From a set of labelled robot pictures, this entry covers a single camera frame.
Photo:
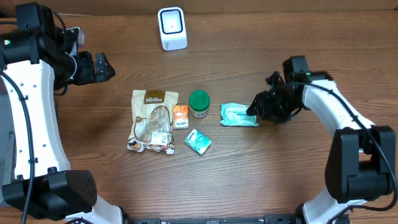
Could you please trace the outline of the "teal tissue pack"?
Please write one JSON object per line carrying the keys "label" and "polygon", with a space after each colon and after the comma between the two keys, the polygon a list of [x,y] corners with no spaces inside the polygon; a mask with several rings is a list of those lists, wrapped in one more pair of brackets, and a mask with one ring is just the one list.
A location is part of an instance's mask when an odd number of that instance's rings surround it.
{"label": "teal tissue pack", "polygon": [[248,105],[239,103],[221,104],[221,124],[223,126],[259,126],[255,116],[247,115],[248,108]]}

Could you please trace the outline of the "green lid jar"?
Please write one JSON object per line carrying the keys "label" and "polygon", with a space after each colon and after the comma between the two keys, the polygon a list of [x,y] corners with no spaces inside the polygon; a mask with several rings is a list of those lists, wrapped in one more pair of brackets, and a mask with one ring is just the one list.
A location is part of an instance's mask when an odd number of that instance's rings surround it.
{"label": "green lid jar", "polygon": [[204,118],[210,107],[210,96],[203,90],[193,91],[188,99],[190,113],[195,118]]}

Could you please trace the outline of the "brown clear snack bag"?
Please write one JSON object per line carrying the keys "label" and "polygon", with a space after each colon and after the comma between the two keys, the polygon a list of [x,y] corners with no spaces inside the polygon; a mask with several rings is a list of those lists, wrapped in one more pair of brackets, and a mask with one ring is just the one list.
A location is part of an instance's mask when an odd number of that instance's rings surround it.
{"label": "brown clear snack bag", "polygon": [[173,108],[177,102],[177,92],[134,90],[131,98],[132,128],[127,148],[136,152],[148,149],[173,155]]}

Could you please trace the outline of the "small teal gum pack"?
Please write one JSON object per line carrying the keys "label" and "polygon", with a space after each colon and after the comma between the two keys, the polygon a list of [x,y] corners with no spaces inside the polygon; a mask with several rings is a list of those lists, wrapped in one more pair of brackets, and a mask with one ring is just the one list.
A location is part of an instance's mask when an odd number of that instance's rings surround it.
{"label": "small teal gum pack", "polygon": [[212,141],[198,130],[192,129],[185,138],[185,144],[202,156],[211,146]]}

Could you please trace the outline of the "orange white small box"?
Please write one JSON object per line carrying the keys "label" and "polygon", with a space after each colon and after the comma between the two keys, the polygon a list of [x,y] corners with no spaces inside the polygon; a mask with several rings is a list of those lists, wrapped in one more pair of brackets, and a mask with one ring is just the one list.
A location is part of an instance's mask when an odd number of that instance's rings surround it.
{"label": "orange white small box", "polygon": [[189,127],[188,106],[175,105],[173,108],[174,129],[187,129]]}

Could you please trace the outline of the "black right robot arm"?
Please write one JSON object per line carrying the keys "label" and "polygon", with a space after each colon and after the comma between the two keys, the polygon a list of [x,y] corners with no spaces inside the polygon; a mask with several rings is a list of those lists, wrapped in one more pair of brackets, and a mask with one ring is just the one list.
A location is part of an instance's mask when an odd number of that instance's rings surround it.
{"label": "black right robot arm", "polygon": [[283,72],[266,78],[270,90],[258,93],[246,113],[274,123],[312,111],[332,144],[325,188],[299,205],[293,215],[265,215],[265,223],[349,223],[348,211],[385,212],[397,203],[396,134],[361,115],[326,71],[311,71],[305,56],[291,56]]}

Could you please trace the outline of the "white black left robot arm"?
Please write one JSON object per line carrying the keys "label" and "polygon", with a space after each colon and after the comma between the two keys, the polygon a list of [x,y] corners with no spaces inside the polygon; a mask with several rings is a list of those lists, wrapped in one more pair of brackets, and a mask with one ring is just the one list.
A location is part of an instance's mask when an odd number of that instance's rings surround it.
{"label": "white black left robot arm", "polygon": [[69,85],[106,82],[115,74],[104,53],[79,51],[79,27],[57,27],[58,14],[36,2],[16,6],[17,29],[1,35],[1,78],[14,126],[14,178],[4,202],[24,217],[67,223],[128,223],[100,197],[91,172],[73,170],[60,140],[54,94]]}

